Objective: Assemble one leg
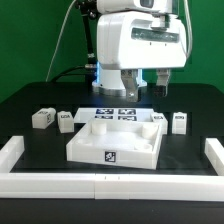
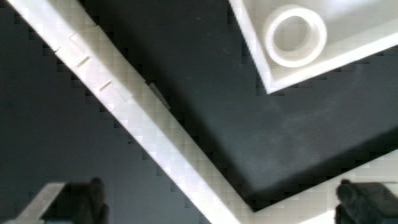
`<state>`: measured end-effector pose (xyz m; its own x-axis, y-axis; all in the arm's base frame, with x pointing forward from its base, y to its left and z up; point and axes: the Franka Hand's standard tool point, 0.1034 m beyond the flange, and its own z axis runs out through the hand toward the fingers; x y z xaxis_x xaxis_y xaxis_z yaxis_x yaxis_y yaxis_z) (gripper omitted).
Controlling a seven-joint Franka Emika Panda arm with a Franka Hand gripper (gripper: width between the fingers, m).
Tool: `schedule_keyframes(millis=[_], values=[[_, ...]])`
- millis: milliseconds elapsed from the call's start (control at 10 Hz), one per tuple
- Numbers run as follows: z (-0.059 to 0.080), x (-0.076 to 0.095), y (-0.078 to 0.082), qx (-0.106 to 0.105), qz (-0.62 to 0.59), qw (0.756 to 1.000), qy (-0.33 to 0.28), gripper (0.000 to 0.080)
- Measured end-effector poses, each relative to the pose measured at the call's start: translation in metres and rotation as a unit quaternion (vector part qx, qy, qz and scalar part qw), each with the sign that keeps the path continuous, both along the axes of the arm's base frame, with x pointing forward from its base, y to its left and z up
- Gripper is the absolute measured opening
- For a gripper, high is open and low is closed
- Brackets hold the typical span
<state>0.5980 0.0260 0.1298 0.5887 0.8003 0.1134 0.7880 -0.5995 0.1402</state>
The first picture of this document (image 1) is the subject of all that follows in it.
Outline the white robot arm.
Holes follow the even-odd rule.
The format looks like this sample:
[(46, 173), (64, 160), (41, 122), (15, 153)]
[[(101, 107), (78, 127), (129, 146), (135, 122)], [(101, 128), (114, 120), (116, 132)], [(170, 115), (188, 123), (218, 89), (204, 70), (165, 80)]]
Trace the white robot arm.
[(167, 94), (170, 70), (187, 60), (179, 0), (97, 0), (99, 92), (136, 102), (144, 69), (157, 71), (157, 93)]

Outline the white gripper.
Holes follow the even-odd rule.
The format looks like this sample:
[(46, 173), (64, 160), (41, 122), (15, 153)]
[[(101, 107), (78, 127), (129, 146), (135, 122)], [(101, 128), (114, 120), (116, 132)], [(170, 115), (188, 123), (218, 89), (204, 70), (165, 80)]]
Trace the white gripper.
[(186, 32), (182, 22), (171, 18), (165, 30), (153, 29), (152, 22), (152, 15), (136, 11), (105, 14), (98, 21), (98, 61), (103, 69), (122, 70), (128, 102), (139, 101), (136, 69), (157, 69), (154, 93), (166, 97), (171, 70), (158, 68), (179, 68), (186, 63)]

